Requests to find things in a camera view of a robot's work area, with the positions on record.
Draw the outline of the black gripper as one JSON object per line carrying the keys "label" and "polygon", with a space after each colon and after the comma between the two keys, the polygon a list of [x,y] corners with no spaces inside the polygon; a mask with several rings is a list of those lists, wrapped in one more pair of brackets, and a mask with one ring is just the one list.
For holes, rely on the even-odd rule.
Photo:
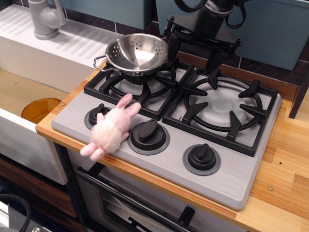
{"label": "black gripper", "polygon": [[230,13],[222,14],[201,9],[192,15],[169,15],[164,35],[168,38],[168,61],[175,60],[181,42],[213,51],[206,63],[206,74],[211,74],[242,46],[242,39],[227,30],[223,23]]}

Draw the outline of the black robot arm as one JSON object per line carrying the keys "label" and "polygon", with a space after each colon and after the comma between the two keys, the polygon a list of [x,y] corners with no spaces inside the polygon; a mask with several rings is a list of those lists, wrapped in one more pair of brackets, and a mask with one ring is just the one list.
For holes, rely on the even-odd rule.
{"label": "black robot arm", "polygon": [[229,15],[237,6],[242,12],[242,21],[246,19],[242,0],[202,0],[197,6],[189,7],[182,0],[175,1],[178,8],[192,15],[169,15],[164,35],[168,39],[168,60],[173,61],[181,43],[203,47],[211,51],[205,66],[206,74],[211,74],[223,62],[233,57],[242,40],[224,28]]}

